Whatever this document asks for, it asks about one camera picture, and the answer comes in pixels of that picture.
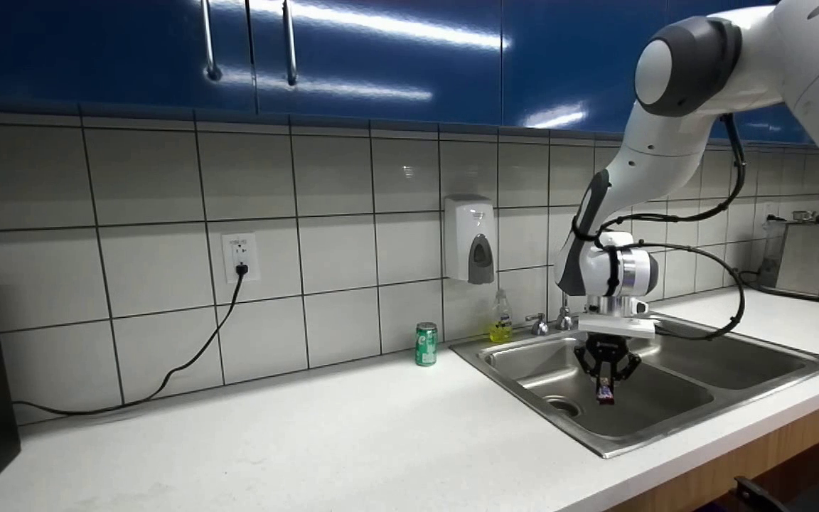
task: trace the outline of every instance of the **white countertop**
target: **white countertop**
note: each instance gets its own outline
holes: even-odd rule
[[[662,312],[723,323],[730,292]],[[819,303],[747,292],[738,332],[819,351]],[[0,512],[606,509],[819,408],[819,376],[602,460],[455,351],[376,357],[22,435]]]

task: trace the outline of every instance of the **soap dispenser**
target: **soap dispenser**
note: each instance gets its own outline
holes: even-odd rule
[[[444,202],[444,265],[455,280],[495,280],[495,206],[482,195]]]

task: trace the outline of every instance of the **cable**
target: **cable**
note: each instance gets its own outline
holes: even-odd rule
[[[734,287],[736,287],[736,292],[738,292],[738,307],[736,307],[736,312],[727,317],[727,323],[723,323],[718,329],[706,332],[706,334],[670,332],[670,329],[662,329],[662,327],[659,327],[659,332],[669,332],[669,334],[677,334],[677,337],[684,337],[684,341],[711,341],[711,337],[718,337],[718,334],[730,332],[730,329],[741,320],[741,314],[744,314],[744,280],[736,276],[736,270],[734,270],[730,265],[726,265],[723,258],[717,258],[714,252],[706,252],[706,249],[699,249],[699,248],[643,242],[643,238],[636,238],[635,245],[622,245],[622,248],[606,248],[606,245],[600,242],[600,236],[602,236],[610,225],[622,225],[622,222],[670,222],[670,225],[674,225],[674,222],[703,222],[703,219],[711,219],[711,215],[727,209],[727,205],[730,205],[730,202],[741,194],[741,186],[744,186],[747,161],[744,161],[744,147],[741,147],[738,132],[736,132],[736,124],[734,124],[734,114],[723,114],[718,120],[723,120],[723,124],[726,124],[727,144],[730,144],[730,157],[734,157],[734,186],[730,186],[730,194],[727,194],[718,205],[714,205],[714,206],[708,206],[708,209],[703,209],[703,213],[693,213],[693,215],[669,215],[669,213],[629,213],[629,215],[615,215],[615,219],[602,222],[595,236],[576,229],[576,215],[573,215],[573,236],[576,236],[576,238],[585,238],[585,242],[595,242],[595,248],[600,248],[600,249],[606,249],[606,252],[610,252],[610,249],[630,249],[630,248],[681,249],[681,252],[696,252],[696,255],[706,255],[706,258],[717,262],[717,265],[730,276],[730,280],[734,280]]]
[[[168,370],[160,381],[160,387],[144,394],[144,398],[135,398],[135,401],[124,401],[124,403],[116,403],[116,405],[103,405],[103,408],[57,408],[57,405],[43,405],[43,403],[35,403],[35,401],[10,401],[16,405],[32,405],[32,408],[43,408],[43,411],[50,411],[50,415],[66,415],[66,417],[77,417],[77,415],[104,415],[104,411],[116,411],[116,408],[130,408],[130,405],[138,405],[138,403],[147,403],[154,401],[175,373],[187,370],[191,363],[197,363],[208,346],[214,343],[214,337],[219,334],[219,329],[226,323],[226,317],[232,314],[235,303],[238,303],[238,289],[241,289],[241,279],[246,273],[246,265],[235,265],[235,289],[232,289],[232,299],[229,299],[229,307],[226,312],[221,314],[221,320],[214,327],[214,332],[208,334],[208,341],[180,367]]]

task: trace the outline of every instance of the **sink drain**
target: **sink drain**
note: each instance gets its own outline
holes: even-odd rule
[[[579,415],[579,408],[563,394],[546,394],[546,401],[565,415]]]

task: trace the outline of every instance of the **green can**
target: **green can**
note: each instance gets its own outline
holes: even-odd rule
[[[437,323],[420,320],[416,323],[416,363],[431,367],[437,360]]]

